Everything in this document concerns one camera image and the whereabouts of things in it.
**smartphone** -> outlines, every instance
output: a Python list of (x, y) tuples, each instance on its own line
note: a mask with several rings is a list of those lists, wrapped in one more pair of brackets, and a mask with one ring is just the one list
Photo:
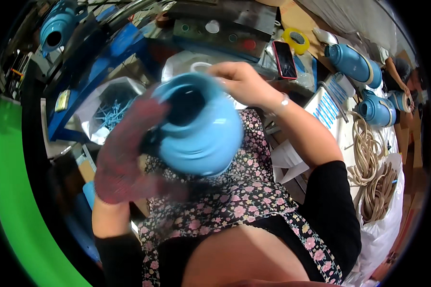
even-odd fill
[(273, 41), (273, 50), (276, 55), (276, 66), (282, 78), (297, 79), (294, 57), (288, 43)]

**red glove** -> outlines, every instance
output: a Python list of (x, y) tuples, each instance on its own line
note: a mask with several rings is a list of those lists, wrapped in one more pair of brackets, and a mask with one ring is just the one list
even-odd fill
[(163, 197), (183, 201), (186, 188), (180, 182), (168, 182), (159, 175), (144, 175), (139, 169), (139, 146), (152, 126), (160, 123), (169, 107), (143, 95), (133, 102), (123, 120), (110, 132), (97, 157), (94, 187), (98, 197), (108, 204), (141, 198)]

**yellow tape roll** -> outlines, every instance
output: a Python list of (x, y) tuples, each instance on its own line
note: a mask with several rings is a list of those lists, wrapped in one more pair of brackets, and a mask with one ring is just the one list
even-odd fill
[(298, 55), (303, 55), (310, 47), (310, 40), (299, 29), (287, 28), (281, 37)]

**floral apron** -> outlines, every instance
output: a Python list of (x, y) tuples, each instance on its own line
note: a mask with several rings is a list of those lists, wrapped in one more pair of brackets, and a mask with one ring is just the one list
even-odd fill
[(239, 112), (244, 124), (244, 142), (230, 167), (214, 178), (178, 175), (157, 158), (147, 157), (146, 173), (201, 185), (184, 204), (162, 198), (148, 200), (150, 216), (138, 225), (145, 252), (143, 286), (159, 286), (158, 245), (173, 237), (208, 236), (224, 228), (247, 224), (274, 215), (281, 216), (309, 251), (327, 283), (341, 284), (342, 273), (319, 235), (297, 212), (297, 203), (286, 189), (273, 182), (270, 151), (260, 118), (254, 110)]

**black shirt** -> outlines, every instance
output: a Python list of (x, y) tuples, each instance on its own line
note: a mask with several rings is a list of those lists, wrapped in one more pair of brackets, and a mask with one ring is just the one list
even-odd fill
[[(335, 161), (316, 167), (308, 181), (305, 201), (298, 211), (332, 251), (344, 279), (361, 252), (361, 234), (343, 162)], [(250, 225), (283, 239), (301, 261), (310, 280), (323, 282), (309, 252), (282, 217), (271, 216)], [(159, 245), (161, 286), (180, 286), (190, 255), (205, 238), (207, 236), (176, 237)], [(142, 280), (139, 271), (142, 270), (145, 254), (132, 233), (96, 238), (96, 246), (108, 285), (132, 286)]]
[[(402, 58), (392, 58), (392, 62), (396, 67), (397, 74), (401, 78), (402, 82), (407, 84), (408, 79), (410, 78), (410, 74), (412, 73), (412, 70), (413, 70), (412, 67), (408, 64), (406, 60)], [(396, 83), (396, 80), (393, 77), (391, 77), (391, 75), (386, 69), (381, 70), (381, 77), (383, 79), (383, 83), (385, 84), (383, 86), (383, 91), (385, 93), (391, 90), (398, 90), (403, 92), (403, 89), (399, 87), (399, 85)], [(414, 114), (420, 103), (418, 100), (418, 92), (416, 90), (410, 91), (410, 95), (412, 96), (412, 99), (414, 100), (414, 103), (415, 103), (414, 110), (412, 111), (412, 114)], [(400, 111), (396, 110), (395, 123), (399, 123), (399, 120), (400, 120)]]

